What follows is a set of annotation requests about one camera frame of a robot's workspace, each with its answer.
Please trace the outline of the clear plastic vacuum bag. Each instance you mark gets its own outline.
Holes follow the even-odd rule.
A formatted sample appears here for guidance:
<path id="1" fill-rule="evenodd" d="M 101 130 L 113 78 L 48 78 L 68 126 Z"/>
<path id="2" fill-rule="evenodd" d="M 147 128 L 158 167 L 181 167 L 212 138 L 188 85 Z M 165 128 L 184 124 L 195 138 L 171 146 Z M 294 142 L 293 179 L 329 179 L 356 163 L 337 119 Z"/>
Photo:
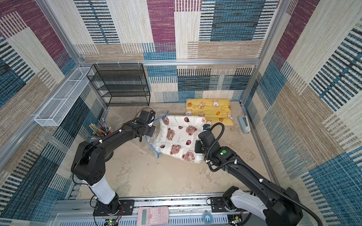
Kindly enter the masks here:
<path id="1" fill-rule="evenodd" d="M 154 156 L 158 159 L 161 155 L 161 152 L 155 146 L 156 138 L 160 133 L 160 123 L 162 118 L 169 115 L 168 110 L 161 110 L 160 112 L 156 112 L 155 116 L 152 118 L 153 122 L 150 123 L 150 126 L 155 127 L 155 131 L 152 136 L 144 136 L 142 145 L 143 148 L 147 151 L 150 151 Z"/>

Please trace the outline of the white bear print blanket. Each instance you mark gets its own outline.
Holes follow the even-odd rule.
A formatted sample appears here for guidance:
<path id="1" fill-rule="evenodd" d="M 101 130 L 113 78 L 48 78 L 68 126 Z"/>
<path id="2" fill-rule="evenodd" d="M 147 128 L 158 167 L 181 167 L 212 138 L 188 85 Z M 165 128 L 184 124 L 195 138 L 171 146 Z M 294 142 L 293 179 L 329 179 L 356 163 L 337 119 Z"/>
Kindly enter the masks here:
<path id="1" fill-rule="evenodd" d="M 157 153 L 190 163 L 200 163 L 204 156 L 196 152 L 196 143 L 204 125 L 204 117 L 165 115 L 160 118 L 159 131 L 151 146 Z"/>

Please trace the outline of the yellow cartoon blanket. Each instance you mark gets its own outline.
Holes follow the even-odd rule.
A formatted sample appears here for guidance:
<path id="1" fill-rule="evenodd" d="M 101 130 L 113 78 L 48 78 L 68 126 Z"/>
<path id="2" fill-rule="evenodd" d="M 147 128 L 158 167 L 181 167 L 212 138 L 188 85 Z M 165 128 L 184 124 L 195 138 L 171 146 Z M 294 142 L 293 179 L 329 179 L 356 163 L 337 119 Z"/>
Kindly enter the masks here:
<path id="1" fill-rule="evenodd" d="M 233 126 L 231 102 L 229 99 L 188 99 L 186 100 L 186 115 L 204 117 L 206 124 L 223 123 Z"/>

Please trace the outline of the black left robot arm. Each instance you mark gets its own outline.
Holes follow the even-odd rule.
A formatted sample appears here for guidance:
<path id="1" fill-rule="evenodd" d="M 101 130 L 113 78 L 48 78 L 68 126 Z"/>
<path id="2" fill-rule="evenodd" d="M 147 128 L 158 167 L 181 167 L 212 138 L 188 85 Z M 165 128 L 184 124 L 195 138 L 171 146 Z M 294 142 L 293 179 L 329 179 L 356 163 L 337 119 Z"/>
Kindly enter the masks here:
<path id="1" fill-rule="evenodd" d="M 95 195 L 97 202 L 94 216 L 97 213 L 114 216 L 120 212 L 119 196 L 105 178 L 106 162 L 113 157 L 114 150 L 126 142 L 152 136 L 155 132 L 155 126 L 152 125 L 155 115 L 156 112 L 152 109 L 147 111 L 144 108 L 119 130 L 98 140 L 84 141 L 78 145 L 71 172 Z"/>

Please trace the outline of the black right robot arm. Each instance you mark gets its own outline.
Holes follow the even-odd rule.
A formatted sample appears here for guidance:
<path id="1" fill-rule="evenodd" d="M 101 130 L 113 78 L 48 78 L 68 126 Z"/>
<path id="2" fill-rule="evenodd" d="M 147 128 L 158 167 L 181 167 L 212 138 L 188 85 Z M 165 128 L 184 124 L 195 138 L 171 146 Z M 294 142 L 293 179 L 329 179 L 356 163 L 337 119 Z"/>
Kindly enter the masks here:
<path id="1" fill-rule="evenodd" d="M 296 226 L 303 217 L 298 194 L 269 181 L 247 165 L 235 151 L 222 147 L 211 131 L 199 134 L 202 152 L 212 172 L 224 170 L 246 185 L 252 195 L 232 186 L 223 195 L 228 209 L 243 209 L 269 226 Z"/>

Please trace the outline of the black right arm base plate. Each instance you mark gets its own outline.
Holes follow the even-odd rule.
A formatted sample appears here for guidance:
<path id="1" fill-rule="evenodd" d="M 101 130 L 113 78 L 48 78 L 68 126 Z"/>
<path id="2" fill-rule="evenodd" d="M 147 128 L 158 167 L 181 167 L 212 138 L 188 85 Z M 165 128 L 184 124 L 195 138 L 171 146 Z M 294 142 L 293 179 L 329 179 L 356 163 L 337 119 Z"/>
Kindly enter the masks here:
<path id="1" fill-rule="evenodd" d="M 248 211 L 243 209 L 229 210 L 226 208 L 222 196 L 211 196 L 206 199 L 206 204 L 211 207 L 212 213 L 248 213 Z"/>

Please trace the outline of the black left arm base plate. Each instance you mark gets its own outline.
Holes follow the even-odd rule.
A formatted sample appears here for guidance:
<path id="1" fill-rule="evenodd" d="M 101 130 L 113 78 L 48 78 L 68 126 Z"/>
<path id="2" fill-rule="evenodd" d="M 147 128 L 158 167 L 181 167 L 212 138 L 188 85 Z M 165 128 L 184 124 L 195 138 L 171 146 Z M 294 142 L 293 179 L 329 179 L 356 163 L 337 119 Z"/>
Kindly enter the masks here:
<path id="1" fill-rule="evenodd" d="M 134 203 L 135 200 L 113 200 L 110 204 L 103 204 L 97 201 L 93 211 L 93 216 L 130 216 L 133 213 Z"/>

